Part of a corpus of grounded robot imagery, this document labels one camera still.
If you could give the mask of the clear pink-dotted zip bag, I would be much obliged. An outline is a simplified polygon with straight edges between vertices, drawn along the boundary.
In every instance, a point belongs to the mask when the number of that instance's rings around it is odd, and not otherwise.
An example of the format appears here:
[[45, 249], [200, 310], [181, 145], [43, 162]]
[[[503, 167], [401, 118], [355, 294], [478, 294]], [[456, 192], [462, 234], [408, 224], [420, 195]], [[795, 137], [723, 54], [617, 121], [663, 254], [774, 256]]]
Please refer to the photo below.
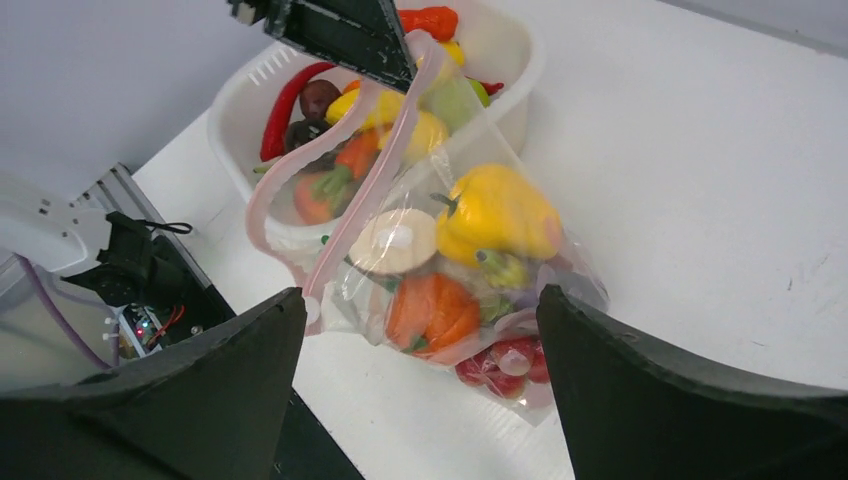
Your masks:
[[537, 424], [555, 408], [543, 290], [608, 293], [489, 108], [430, 35], [405, 94], [368, 81], [259, 180], [247, 234], [301, 290], [308, 334], [351, 332]]

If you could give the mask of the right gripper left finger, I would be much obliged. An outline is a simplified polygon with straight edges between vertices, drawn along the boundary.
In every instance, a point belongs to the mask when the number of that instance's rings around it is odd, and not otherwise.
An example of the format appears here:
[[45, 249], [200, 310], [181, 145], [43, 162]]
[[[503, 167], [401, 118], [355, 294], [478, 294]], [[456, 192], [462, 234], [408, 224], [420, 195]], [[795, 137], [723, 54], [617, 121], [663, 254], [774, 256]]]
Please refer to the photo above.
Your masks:
[[141, 360], [3, 394], [2, 477], [268, 478], [305, 320], [289, 288]]

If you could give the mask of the purple eggplant toy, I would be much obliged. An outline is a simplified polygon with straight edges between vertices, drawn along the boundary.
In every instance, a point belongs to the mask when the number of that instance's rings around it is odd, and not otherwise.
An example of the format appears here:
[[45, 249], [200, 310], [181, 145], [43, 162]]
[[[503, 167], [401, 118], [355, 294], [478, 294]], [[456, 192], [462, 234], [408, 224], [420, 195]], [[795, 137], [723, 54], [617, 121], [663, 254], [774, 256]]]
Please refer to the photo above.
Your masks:
[[474, 257], [483, 277], [494, 288], [518, 290], [531, 283], [524, 263], [513, 255], [493, 249], [479, 249]]

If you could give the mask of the red cherry bunch green stem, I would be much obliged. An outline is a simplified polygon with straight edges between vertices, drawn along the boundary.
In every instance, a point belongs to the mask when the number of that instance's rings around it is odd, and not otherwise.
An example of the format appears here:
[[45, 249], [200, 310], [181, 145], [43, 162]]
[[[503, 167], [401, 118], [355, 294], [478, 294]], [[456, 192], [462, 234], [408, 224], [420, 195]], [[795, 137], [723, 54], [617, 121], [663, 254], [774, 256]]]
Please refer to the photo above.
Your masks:
[[538, 336], [497, 341], [458, 363], [454, 371], [467, 386], [485, 388], [506, 400], [519, 399], [529, 385], [548, 385], [551, 381]]

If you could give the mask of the brown mushroom slice toy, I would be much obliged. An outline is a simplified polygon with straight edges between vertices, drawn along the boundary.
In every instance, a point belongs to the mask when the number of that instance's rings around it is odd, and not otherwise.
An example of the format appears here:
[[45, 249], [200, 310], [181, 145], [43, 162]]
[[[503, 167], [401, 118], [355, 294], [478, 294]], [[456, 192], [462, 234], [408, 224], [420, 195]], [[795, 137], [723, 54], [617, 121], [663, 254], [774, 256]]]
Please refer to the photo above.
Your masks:
[[361, 270], [399, 275], [423, 266], [436, 250], [434, 217], [417, 209], [394, 209], [366, 224], [348, 256]]

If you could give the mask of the yellow bell pepper toy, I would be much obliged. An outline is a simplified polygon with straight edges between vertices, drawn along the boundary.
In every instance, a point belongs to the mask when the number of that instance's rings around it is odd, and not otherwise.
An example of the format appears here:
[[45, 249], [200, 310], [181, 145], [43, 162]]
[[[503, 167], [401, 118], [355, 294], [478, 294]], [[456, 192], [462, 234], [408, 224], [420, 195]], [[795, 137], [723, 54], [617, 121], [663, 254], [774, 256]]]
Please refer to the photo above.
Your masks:
[[436, 227], [439, 253], [468, 267], [478, 266], [480, 249], [548, 260], [563, 239], [556, 208], [522, 173], [506, 165], [475, 166], [449, 194], [432, 193], [430, 198], [443, 205]]

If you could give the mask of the orange pumpkin toy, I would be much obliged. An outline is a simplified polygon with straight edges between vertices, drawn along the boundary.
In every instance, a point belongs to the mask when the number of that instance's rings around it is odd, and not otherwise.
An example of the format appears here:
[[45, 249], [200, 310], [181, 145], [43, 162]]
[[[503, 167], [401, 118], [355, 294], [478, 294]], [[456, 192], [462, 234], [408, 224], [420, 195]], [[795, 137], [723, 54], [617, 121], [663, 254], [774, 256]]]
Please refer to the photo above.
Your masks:
[[479, 301], [459, 281], [443, 274], [409, 275], [389, 308], [385, 334], [405, 353], [424, 357], [479, 333]]

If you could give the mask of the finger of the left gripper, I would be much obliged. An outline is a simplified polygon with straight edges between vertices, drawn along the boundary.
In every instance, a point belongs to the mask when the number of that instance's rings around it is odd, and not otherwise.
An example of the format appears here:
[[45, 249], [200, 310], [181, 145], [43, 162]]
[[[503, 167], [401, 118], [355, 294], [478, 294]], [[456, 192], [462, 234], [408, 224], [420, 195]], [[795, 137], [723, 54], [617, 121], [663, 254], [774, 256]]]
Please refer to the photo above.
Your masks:
[[392, 1], [229, 0], [230, 15], [292, 49], [399, 93], [417, 67]]

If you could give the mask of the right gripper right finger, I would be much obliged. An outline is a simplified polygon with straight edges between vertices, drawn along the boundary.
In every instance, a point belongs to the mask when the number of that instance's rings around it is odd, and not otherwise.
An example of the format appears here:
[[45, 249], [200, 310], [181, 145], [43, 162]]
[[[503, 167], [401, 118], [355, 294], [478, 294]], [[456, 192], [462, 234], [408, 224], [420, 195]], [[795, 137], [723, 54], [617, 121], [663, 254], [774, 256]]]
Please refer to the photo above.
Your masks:
[[579, 479], [843, 479], [847, 394], [731, 367], [555, 286], [536, 318]]

